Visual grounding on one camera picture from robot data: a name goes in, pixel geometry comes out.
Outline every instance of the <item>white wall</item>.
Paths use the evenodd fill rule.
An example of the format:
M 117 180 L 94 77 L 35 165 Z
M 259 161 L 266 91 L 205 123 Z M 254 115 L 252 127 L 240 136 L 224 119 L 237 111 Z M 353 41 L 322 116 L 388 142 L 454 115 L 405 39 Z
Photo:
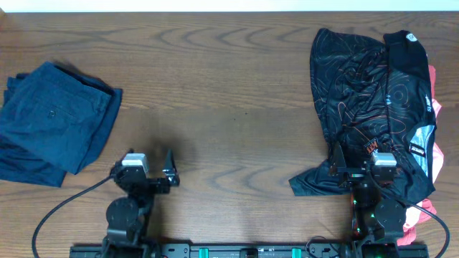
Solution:
M 459 0 L 0 0 L 5 12 L 459 11 Z

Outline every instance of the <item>navy blue pants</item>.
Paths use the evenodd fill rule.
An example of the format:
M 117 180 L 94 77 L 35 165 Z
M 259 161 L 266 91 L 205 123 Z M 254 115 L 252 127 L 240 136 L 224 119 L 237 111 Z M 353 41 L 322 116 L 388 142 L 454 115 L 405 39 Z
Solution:
M 45 62 L 9 78 L 0 113 L 0 179 L 61 186 L 95 161 L 122 91 Z

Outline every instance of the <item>black athletic shirt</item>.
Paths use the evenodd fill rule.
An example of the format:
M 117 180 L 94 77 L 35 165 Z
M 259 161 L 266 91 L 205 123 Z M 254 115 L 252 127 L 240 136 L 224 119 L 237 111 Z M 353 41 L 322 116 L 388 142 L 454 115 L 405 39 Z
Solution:
M 323 136 L 340 142 L 348 167 L 361 167 L 373 151 L 391 152 L 399 175 L 389 187 L 414 202 L 434 190 L 432 108 L 427 55 L 407 31 L 369 37 L 320 29 L 311 50 L 311 87 Z M 296 196 L 345 194 L 324 161 L 290 179 Z

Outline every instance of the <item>wood grain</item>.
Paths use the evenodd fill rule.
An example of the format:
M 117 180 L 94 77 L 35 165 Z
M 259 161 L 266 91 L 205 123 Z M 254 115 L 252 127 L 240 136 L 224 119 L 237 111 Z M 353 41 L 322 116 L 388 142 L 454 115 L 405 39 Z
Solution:
M 459 253 L 459 14 L 7 14 L 0 30 L 0 90 L 46 60 L 69 63 L 124 89 L 101 157 L 62 188 L 0 181 L 0 257 L 31 257 L 39 220 L 97 183 L 128 148 L 160 173 L 167 148 L 181 185 L 157 198 L 153 237 L 193 242 L 306 242 L 341 238 L 349 196 L 294 197 L 288 179 L 326 158 L 309 80 L 311 43 L 321 27 L 382 39 L 410 30 L 437 69 L 443 105 L 437 144 L 445 163 L 431 199 L 451 230 L 445 257 Z M 43 257 L 68 257 L 75 243 L 105 236 L 107 183 L 59 210 L 38 237 Z M 417 226 L 431 255 L 444 233 Z
M 4 17 L 5 17 L 5 12 L 0 8 L 0 26 L 1 26 L 1 23 L 3 22 Z

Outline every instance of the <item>pink fabric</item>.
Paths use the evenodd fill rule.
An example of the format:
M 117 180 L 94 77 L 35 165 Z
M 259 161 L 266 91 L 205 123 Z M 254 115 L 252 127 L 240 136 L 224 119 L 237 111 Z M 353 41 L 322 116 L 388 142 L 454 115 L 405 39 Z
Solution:
M 430 84 L 431 84 L 431 91 L 432 91 L 432 106 L 435 111 L 435 117 L 438 116 L 440 112 L 441 105 L 440 103 L 434 99 L 435 96 L 435 68 L 432 65 L 429 65 L 429 74 L 430 74 Z M 444 155 L 440 148 L 438 147 L 437 143 L 433 145 L 433 162 L 432 162 L 432 179 L 433 183 L 437 180 L 438 174 L 440 173 L 440 169 L 443 166 Z M 425 199 L 422 202 L 419 202 L 417 205 L 421 206 L 424 209 L 432 212 L 433 214 L 437 213 L 435 207 L 432 205 L 432 202 L 429 199 Z M 401 239 L 397 240 L 397 245 L 407 245 L 411 244 L 416 239 L 416 228 L 415 224 L 422 223 L 430 219 L 430 216 L 421 212 L 420 210 L 411 207 L 407 209 L 407 220 L 403 225 L 403 232 L 404 236 Z
M 434 206 L 432 205 L 432 202 L 429 199 L 425 199 L 424 201 L 422 201 L 421 207 L 424 208 L 424 209 L 427 209 L 428 211 L 432 212 L 433 214 L 437 213 L 437 210 L 434 208 Z M 426 222 L 429 219 L 431 219 L 431 217 L 422 212 L 420 214 L 418 223 Z M 413 243 L 414 240 L 416 240 L 416 228 L 415 227 L 412 227 L 412 228 L 409 228 L 409 229 L 403 227 L 403 232 L 404 232 L 403 237 L 401 239 L 397 240 L 397 245 L 399 245 L 399 246 L 408 245 L 408 244 Z

